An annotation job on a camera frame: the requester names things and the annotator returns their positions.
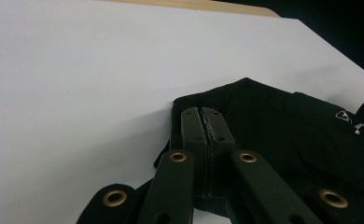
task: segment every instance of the black garment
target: black garment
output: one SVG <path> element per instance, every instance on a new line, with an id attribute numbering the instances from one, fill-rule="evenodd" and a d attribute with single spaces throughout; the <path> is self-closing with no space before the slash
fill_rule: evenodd
<path id="1" fill-rule="evenodd" d="M 194 106 L 221 112 L 238 145 L 261 154 L 302 199 L 312 188 L 337 189 L 359 205 L 351 223 L 364 221 L 363 112 L 244 78 L 176 99 L 172 135 L 181 134 L 181 112 Z M 196 207 L 224 216 L 203 204 Z"/>

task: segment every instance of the white logo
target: white logo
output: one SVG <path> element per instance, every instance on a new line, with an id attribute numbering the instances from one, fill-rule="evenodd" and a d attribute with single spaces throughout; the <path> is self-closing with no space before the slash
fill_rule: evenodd
<path id="1" fill-rule="evenodd" d="M 356 134 L 360 134 L 359 129 L 360 129 L 360 128 L 362 128 L 362 127 L 364 127 L 364 123 L 360 123 L 360 124 L 357 124 L 357 125 L 355 126 L 355 128 L 356 128 Z"/>
<path id="2" fill-rule="evenodd" d="M 345 112 L 345 111 L 343 111 L 343 110 L 336 114 L 336 118 L 338 118 L 338 119 L 342 119 L 342 120 L 345 120 L 345 121 L 350 121 L 351 123 L 353 122 L 353 121 L 350 119 L 350 117 L 348 117 L 347 112 Z"/>

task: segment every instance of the black metal frame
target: black metal frame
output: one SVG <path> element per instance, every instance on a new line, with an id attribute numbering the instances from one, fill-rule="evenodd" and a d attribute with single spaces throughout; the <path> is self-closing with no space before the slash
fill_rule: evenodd
<path id="1" fill-rule="evenodd" d="M 239 150 L 219 112 L 193 107 L 181 122 L 153 180 L 101 189 L 77 223 L 188 224 L 195 204 L 233 224 L 322 223 L 260 154 Z"/>

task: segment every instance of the white surface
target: white surface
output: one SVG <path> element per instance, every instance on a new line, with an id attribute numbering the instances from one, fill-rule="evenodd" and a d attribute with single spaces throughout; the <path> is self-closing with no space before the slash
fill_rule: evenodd
<path id="1" fill-rule="evenodd" d="M 0 1 L 0 223 L 75 223 L 98 189 L 137 188 L 172 101 L 242 77 L 352 112 L 364 103 L 364 71 L 299 21 Z"/>

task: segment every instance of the logo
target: logo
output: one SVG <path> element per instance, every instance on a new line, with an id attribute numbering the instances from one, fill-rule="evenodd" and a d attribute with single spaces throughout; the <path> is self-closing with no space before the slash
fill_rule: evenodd
<path id="1" fill-rule="evenodd" d="M 342 120 L 345 120 L 345 121 L 347 121 L 347 122 L 351 122 L 351 123 L 353 122 L 353 121 L 350 119 L 350 117 L 348 117 L 347 112 L 345 112 L 345 111 L 343 111 L 343 110 L 336 114 L 336 118 L 338 118 L 338 119 L 342 119 Z"/>

